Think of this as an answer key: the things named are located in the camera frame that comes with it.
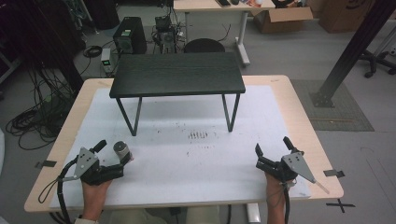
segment round stool seat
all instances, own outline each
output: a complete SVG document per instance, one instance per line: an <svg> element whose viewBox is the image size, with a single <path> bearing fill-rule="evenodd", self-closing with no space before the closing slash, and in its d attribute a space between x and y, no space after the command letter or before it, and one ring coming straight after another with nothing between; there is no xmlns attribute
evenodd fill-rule
<svg viewBox="0 0 396 224"><path fill-rule="evenodd" d="M219 41L208 38L194 39L184 47L185 53L225 52Z"/></svg>

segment gray floor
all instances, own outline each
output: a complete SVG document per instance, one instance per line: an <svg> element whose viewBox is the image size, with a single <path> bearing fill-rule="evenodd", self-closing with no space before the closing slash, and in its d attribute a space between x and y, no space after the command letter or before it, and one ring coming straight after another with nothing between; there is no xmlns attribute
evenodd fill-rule
<svg viewBox="0 0 396 224"><path fill-rule="evenodd" d="M121 18L141 16L146 38L150 40L154 17L164 15L164 11L156 7L119 7L119 15ZM238 25L228 19L215 20L217 23L212 21L206 16L192 21L194 25L191 27L191 38L206 36L221 39L226 34L224 27L227 28L232 23L228 38L222 43L227 51L235 51L233 37L238 34ZM206 25L200 26L201 22L206 22ZM395 21L389 21L369 49L376 49L394 25ZM87 45L102 46L111 40L113 33L114 29L101 31L99 35L87 30ZM301 32L263 35L250 19L245 46L251 65L241 65L241 72L243 75L282 74L293 79L325 79L352 36L353 33L327 34L318 25L318 21L307 21ZM152 50L153 46L149 44L148 53ZM389 59L396 62L396 58L389 56ZM88 59L81 53L76 56L78 71L82 71L87 64ZM357 62L344 83L375 131L317 132L333 168L344 171L346 175L340 178L345 191L341 203L356 207L345 206L343 213L340 206L326 205L338 203L336 199L292 202L290 223L394 223L396 220L396 77L388 75L387 69L380 66L377 73L367 79L363 74L368 69L366 62ZM103 76L99 58L92 59L83 77ZM54 223L48 214L31 214L23 210L25 200L40 172L35 165L47 158L50 146L33 151L22 150L18 147L18 138L6 132L6 124L34 104L32 82L21 68L0 85L0 91L5 95L5 100L0 101L0 127L6 138L6 156L0 175L0 217L9 223ZM32 133L22 143L39 146L42 142L37 134ZM265 220L266 207L264 204L260 204L260 207L262 220ZM176 223L175 218L169 217L164 209L150 212L165 216L169 223ZM110 211L104 212L102 223L106 223L109 213ZM220 214L225 221L226 206L221 207ZM232 223L248 223L244 205L233 206Z"/></svg>

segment small black table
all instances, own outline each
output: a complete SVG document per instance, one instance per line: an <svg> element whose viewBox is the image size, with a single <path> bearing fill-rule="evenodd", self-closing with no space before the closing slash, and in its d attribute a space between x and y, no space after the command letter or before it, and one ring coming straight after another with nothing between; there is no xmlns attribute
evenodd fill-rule
<svg viewBox="0 0 396 224"><path fill-rule="evenodd" d="M124 54L110 90L116 98L132 136L136 136L143 97L221 94L228 131L245 84L233 53ZM236 94L230 122L225 94ZM121 98L138 97L134 127Z"/></svg>

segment person's left hand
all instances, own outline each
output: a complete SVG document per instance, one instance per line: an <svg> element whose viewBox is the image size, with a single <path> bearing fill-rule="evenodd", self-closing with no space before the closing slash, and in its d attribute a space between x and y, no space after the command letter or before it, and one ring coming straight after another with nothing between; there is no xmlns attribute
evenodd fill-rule
<svg viewBox="0 0 396 224"><path fill-rule="evenodd" d="M102 214L103 206L106 201L107 189L111 184L111 180L101 185L89 185L82 182L82 194L84 196L84 211L82 218L97 221Z"/></svg>

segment black cross mark on floor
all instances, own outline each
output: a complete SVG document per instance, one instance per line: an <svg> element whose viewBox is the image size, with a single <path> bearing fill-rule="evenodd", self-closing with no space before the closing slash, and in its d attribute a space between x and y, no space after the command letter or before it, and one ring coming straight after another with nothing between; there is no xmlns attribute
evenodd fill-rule
<svg viewBox="0 0 396 224"><path fill-rule="evenodd" d="M341 211L343 213L345 213L346 211L344 210L344 207L356 207L353 204L350 203L341 203L340 199L337 199L338 203L326 203L327 206L340 206L341 207Z"/></svg>

